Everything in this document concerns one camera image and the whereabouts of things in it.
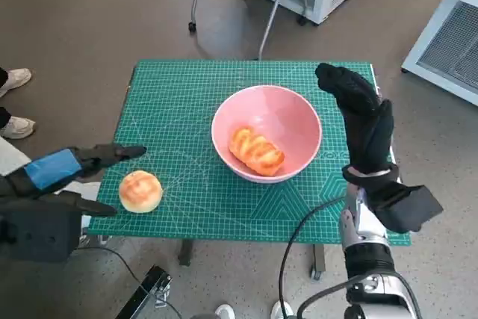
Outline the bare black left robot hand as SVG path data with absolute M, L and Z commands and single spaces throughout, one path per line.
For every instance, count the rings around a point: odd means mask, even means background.
M 113 217 L 117 213 L 114 207 L 64 188 L 77 178 L 94 176 L 145 153 L 145 146 L 109 143 L 88 149 L 72 146 L 45 155 L 1 177 L 1 212 L 68 211 Z

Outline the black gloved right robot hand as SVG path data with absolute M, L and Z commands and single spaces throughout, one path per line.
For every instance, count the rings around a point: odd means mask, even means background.
M 321 63 L 315 74 L 318 87 L 335 97 L 344 118 L 350 165 L 363 174 L 384 170 L 394 130 L 391 101 L 345 67 Z

